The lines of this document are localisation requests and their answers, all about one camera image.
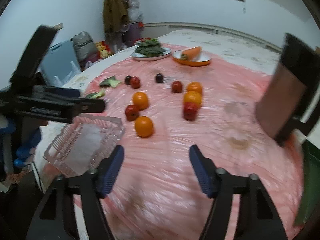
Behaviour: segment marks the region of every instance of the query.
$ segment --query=small red fruit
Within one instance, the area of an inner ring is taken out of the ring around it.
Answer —
[[[130,79],[130,85],[133,89],[137,89],[140,87],[140,79],[138,77],[132,77]]]
[[[128,105],[124,113],[128,121],[134,121],[139,117],[139,108],[135,105]]]
[[[182,93],[182,83],[180,81],[175,81],[171,85],[173,93]]]
[[[196,119],[198,113],[198,105],[193,102],[186,102],[183,106],[183,118],[188,121],[193,121]]]

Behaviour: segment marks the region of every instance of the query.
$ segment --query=wall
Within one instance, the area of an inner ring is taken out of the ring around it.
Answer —
[[[88,31],[104,40],[103,0],[11,0],[0,17],[0,88],[7,86],[26,44],[41,25],[63,23],[54,43]]]
[[[244,3],[236,0],[140,0],[140,7],[145,23],[217,25],[251,34],[279,47],[282,47],[284,33],[289,32],[313,48],[319,46],[320,30],[308,9],[301,0],[290,1],[299,4],[297,10],[300,11],[296,14],[271,0],[245,0]]]

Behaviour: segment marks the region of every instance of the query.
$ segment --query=plastic fruit box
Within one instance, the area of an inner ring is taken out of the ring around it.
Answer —
[[[110,156],[124,131],[121,118],[82,114],[63,127],[44,158],[67,177],[82,175]]]

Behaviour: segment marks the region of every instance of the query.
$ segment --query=blue glove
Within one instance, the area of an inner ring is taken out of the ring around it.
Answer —
[[[6,118],[4,115],[0,114],[0,162],[3,162],[3,135],[11,134],[16,130],[15,123]],[[33,162],[34,154],[37,145],[41,141],[41,131],[37,128],[33,133],[31,133],[29,139],[22,143],[22,145],[17,149],[16,156],[17,159],[14,160],[14,166],[18,168],[30,165]]]

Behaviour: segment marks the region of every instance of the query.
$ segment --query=pink plastic sheet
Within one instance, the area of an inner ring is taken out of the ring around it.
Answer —
[[[163,44],[173,51],[182,46]],[[121,117],[126,132],[120,141],[125,159],[114,190],[102,201],[110,227],[118,239],[196,240],[207,220],[212,200],[202,194],[188,158],[197,144],[205,157],[231,174],[260,176],[283,221],[289,239],[303,188],[302,158],[292,137],[280,148],[261,129],[254,116],[255,102],[263,95],[270,76],[212,57],[205,67],[181,66],[170,57],[154,62],[128,58],[107,68],[88,86],[86,94],[99,91],[99,83],[115,75],[124,80],[138,76],[142,86],[125,84],[106,89],[108,109],[103,115]],[[170,84],[155,83],[155,75],[174,77],[185,86],[201,82],[203,106],[194,122],[182,118],[183,94],[171,93]],[[150,117],[155,133],[139,138],[134,122],[124,110],[135,92],[145,92],[150,107],[140,115]],[[235,196],[226,239],[233,239],[239,197]]]

